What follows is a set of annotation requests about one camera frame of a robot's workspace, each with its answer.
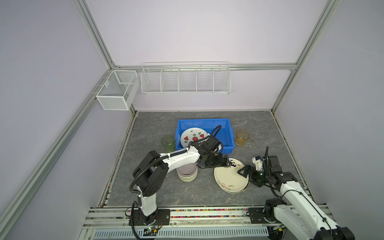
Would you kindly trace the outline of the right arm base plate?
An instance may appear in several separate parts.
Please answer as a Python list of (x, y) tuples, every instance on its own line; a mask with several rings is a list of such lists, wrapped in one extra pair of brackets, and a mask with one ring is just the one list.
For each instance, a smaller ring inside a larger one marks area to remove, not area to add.
[(269, 224), (264, 210), (264, 207), (248, 208), (246, 216), (250, 218), (252, 224)]

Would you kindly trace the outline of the cream floral plate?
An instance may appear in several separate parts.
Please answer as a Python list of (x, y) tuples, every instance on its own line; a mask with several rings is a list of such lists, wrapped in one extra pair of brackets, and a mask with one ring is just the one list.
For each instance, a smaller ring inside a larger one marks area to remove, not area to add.
[(245, 165), (237, 159), (229, 158), (229, 167), (214, 169), (214, 178), (219, 187), (227, 193), (238, 194), (244, 192), (249, 185), (249, 177), (243, 177), (238, 171)]

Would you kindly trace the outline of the watermelon pattern plate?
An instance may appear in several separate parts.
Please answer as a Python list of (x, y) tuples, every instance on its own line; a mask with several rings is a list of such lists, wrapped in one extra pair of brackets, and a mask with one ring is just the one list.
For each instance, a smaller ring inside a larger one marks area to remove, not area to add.
[(201, 128), (189, 128), (185, 130), (180, 136), (180, 144), (186, 148), (189, 142), (195, 142), (208, 136), (208, 133)]

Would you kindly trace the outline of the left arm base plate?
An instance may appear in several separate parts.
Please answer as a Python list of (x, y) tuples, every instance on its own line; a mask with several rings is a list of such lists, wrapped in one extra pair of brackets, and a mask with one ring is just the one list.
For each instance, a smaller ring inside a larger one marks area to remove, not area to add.
[(133, 210), (133, 216), (130, 217), (131, 226), (167, 226), (170, 224), (170, 209), (158, 209), (149, 216), (145, 216), (140, 209)]

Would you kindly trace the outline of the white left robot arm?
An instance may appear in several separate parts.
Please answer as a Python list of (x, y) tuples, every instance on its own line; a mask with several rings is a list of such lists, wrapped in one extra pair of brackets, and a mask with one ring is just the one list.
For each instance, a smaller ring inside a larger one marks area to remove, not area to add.
[(227, 155), (216, 152), (217, 146), (207, 142), (192, 143), (187, 148), (171, 153), (149, 152), (133, 172), (129, 191), (138, 196), (135, 205), (145, 217), (153, 215), (158, 207), (156, 194), (167, 174), (187, 164), (197, 164), (200, 169), (229, 167)]

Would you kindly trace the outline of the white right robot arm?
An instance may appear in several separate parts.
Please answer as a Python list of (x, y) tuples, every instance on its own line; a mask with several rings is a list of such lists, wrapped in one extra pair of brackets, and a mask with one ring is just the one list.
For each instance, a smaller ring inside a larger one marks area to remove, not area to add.
[(238, 174), (257, 187), (269, 185), (279, 190), (274, 199), (266, 201), (264, 216), (267, 220), (282, 223), (299, 240), (354, 240), (355, 235), (347, 227), (341, 227), (329, 218), (306, 194), (290, 172), (280, 166), (256, 167), (246, 165)]

